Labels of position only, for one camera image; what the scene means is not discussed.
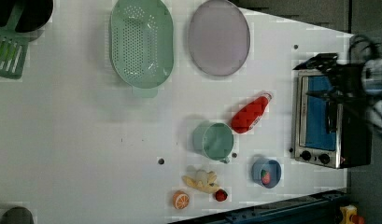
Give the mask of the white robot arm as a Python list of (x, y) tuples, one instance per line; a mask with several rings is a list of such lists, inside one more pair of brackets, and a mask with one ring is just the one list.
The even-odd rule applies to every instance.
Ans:
[(382, 120), (382, 112), (375, 108), (382, 101), (382, 58), (373, 58), (365, 63), (339, 63), (337, 53), (319, 53), (294, 70), (318, 70), (332, 87), (326, 91), (308, 91), (307, 95), (342, 105), (363, 124), (382, 134), (382, 126), (361, 116), (352, 103), (362, 101), (366, 109), (374, 111)]

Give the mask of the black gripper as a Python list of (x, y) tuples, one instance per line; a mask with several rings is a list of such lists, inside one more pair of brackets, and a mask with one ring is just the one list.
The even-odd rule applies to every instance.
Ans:
[(294, 67), (294, 70), (324, 70), (334, 66), (330, 71), (332, 90), (308, 91), (307, 96), (328, 102), (340, 102), (343, 98), (358, 99), (365, 96), (364, 87), (361, 83), (363, 65), (358, 63), (336, 64), (337, 59), (337, 53), (319, 53)]

